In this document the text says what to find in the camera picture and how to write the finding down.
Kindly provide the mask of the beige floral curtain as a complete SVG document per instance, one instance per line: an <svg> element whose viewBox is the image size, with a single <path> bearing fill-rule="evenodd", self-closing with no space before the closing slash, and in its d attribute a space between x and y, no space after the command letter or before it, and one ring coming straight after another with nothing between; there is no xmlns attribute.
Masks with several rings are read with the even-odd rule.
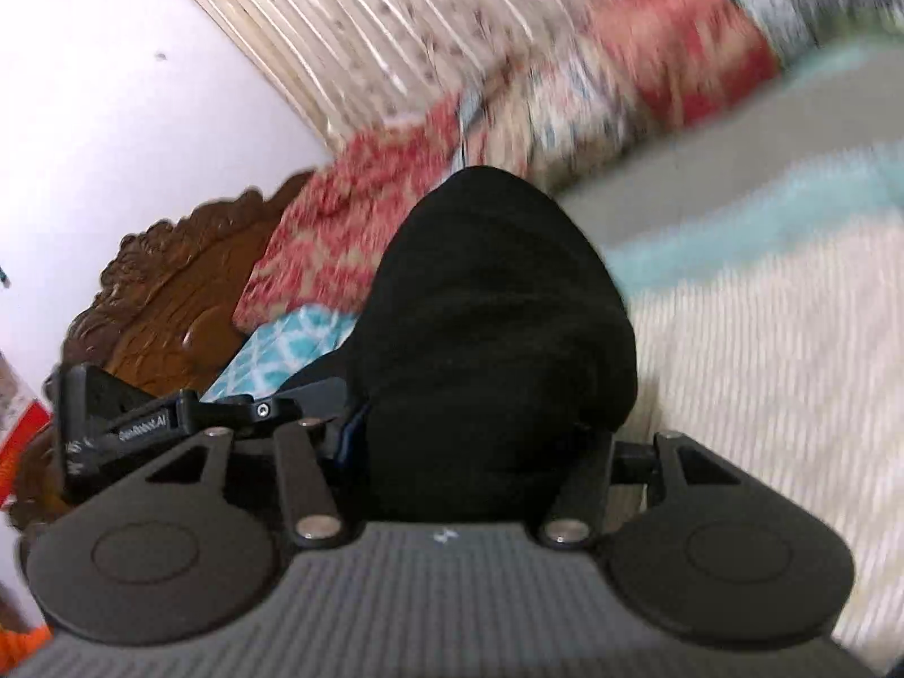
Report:
<svg viewBox="0 0 904 678"><path fill-rule="evenodd" d="M509 55L547 47L592 0L194 0L316 135L424 112Z"/></svg>

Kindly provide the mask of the red floral patchwork quilt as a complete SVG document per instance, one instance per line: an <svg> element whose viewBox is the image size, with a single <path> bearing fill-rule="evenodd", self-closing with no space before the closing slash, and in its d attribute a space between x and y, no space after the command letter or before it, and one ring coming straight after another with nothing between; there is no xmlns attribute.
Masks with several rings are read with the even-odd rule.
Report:
<svg viewBox="0 0 904 678"><path fill-rule="evenodd" d="M555 193L734 107L826 41L901 28L902 0L592 0L575 34L506 56L415 123L357 133L286 207L234 326L314 303L359 311L409 211L461 168Z"/></svg>

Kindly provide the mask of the black pants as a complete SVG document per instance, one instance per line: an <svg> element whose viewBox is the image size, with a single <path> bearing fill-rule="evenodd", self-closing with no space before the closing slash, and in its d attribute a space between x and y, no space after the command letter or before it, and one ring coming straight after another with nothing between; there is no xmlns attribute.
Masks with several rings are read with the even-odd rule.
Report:
<svg viewBox="0 0 904 678"><path fill-rule="evenodd" d="M636 337L561 207L472 167L415 205L353 332L299 381L327 376L351 402L325 466L343 514L525 522L627 421Z"/></svg>

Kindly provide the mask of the patterned bedsheet with text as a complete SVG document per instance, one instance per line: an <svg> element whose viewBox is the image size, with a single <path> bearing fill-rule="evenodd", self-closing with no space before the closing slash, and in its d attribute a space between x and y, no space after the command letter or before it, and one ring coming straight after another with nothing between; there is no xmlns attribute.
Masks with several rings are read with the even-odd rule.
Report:
<svg viewBox="0 0 904 678"><path fill-rule="evenodd" d="M636 329L631 441L677 430L829 523L835 638L902 659L902 46L815 52L561 196Z"/></svg>

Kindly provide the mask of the carved brown wooden footboard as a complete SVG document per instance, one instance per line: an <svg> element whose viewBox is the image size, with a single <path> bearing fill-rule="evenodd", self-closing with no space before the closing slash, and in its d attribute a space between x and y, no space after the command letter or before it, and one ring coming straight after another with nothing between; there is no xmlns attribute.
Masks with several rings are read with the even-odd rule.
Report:
<svg viewBox="0 0 904 678"><path fill-rule="evenodd" d="M155 397L204 392L247 340L234 327L234 307L285 208L311 178L288 177L269 199L248 188L125 236L92 305L67 329L58 361L95 364Z"/></svg>

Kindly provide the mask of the teal white patterned pillow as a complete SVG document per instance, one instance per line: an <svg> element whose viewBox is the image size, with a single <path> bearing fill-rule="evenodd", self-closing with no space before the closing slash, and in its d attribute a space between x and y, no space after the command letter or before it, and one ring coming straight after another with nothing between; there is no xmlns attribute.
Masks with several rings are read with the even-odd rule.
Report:
<svg viewBox="0 0 904 678"><path fill-rule="evenodd" d="M342 345L356 321L354 314L305 305L259 326L211 383L202 401L234 395L268 397L291 375Z"/></svg>

